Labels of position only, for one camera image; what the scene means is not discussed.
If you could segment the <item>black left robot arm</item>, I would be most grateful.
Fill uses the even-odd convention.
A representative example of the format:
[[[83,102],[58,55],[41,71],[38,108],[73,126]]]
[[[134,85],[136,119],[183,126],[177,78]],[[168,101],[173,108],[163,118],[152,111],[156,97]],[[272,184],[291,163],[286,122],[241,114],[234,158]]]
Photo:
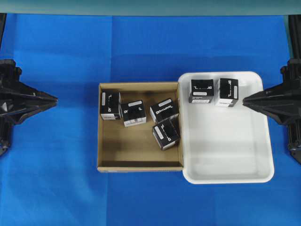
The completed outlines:
[[[0,154],[11,146],[15,125],[57,105],[58,98],[20,82],[22,69],[13,59],[0,61]]]

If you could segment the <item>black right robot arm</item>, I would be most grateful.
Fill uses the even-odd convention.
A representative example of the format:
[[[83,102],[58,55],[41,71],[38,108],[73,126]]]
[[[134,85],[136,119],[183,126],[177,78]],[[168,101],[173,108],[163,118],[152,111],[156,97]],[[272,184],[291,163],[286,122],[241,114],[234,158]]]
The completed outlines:
[[[283,82],[243,99],[243,105],[287,126],[290,155],[301,161],[301,16],[288,16],[293,58],[280,69]]]

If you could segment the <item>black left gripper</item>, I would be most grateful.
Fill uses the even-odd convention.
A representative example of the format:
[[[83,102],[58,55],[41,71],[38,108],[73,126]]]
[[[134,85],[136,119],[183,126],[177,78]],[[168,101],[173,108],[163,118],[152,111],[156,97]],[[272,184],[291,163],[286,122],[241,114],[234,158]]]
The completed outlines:
[[[15,125],[23,123],[35,110],[40,113],[55,107],[58,101],[55,96],[20,82],[21,74],[22,69],[13,59],[0,61],[0,116]],[[37,107],[32,105],[34,98],[50,102]]]

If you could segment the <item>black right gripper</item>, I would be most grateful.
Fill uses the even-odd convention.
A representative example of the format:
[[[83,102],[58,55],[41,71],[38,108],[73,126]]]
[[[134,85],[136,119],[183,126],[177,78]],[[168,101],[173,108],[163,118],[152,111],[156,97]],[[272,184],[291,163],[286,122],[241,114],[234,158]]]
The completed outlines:
[[[291,58],[280,73],[281,84],[245,97],[243,106],[261,113],[261,106],[249,101],[263,99],[266,94],[269,116],[280,125],[288,125],[301,118],[301,60]]]

